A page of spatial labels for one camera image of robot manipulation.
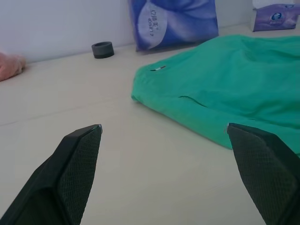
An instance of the white wall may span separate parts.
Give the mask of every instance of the white wall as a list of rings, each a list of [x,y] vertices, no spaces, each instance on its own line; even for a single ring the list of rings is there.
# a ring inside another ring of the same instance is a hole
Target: white wall
[[[29,61],[133,43],[127,0],[1,0],[0,51]],[[248,22],[251,0],[216,0],[219,26]]]

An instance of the tissue package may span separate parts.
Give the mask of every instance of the tissue package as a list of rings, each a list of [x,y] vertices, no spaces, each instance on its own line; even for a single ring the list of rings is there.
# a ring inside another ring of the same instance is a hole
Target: tissue package
[[[215,0],[129,0],[129,7],[138,51],[218,36]]]
[[[300,4],[273,4],[254,9],[252,31],[295,29]]]

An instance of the blue tissue package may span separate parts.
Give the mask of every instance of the blue tissue package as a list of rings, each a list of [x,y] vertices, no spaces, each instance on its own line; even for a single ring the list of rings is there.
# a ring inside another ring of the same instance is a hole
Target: blue tissue package
[[[218,36],[215,0],[129,0],[138,51]]]

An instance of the pink cloth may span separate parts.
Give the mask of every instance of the pink cloth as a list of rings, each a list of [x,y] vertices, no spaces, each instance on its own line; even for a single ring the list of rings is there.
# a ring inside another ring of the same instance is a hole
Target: pink cloth
[[[0,52],[0,81],[18,75],[26,65],[26,60],[20,55],[6,55]]]

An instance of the tissue box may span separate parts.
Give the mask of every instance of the tissue box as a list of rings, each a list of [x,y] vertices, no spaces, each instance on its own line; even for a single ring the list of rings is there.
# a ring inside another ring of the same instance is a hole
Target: tissue box
[[[274,4],[255,8],[251,21],[252,31],[295,29],[300,4]]]

